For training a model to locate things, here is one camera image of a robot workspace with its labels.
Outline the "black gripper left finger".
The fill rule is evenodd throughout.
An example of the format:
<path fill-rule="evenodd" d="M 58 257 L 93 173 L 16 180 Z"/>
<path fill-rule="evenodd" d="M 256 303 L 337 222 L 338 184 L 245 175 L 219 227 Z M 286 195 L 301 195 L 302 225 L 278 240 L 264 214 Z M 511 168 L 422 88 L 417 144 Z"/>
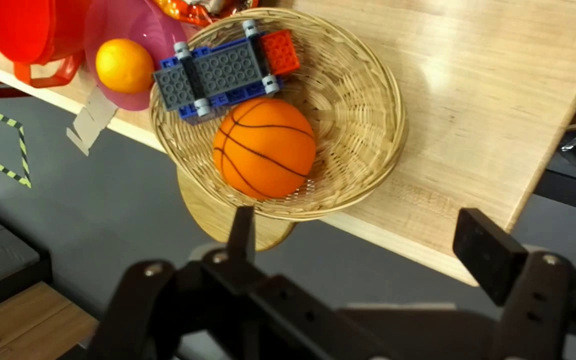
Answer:
<path fill-rule="evenodd" d="M 255 209 L 250 206 L 240 206 L 232 219 L 227 252 L 231 257 L 250 260 L 255 255 L 255 250 Z"/>

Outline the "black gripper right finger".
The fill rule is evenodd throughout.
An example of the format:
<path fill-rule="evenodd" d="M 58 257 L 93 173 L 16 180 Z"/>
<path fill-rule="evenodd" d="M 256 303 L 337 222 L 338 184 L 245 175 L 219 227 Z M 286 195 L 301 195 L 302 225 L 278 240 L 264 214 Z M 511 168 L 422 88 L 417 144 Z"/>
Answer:
<path fill-rule="evenodd" d="M 478 208 L 459 211 L 452 252 L 497 306 L 508 300 L 529 257 L 529 250 Z"/>

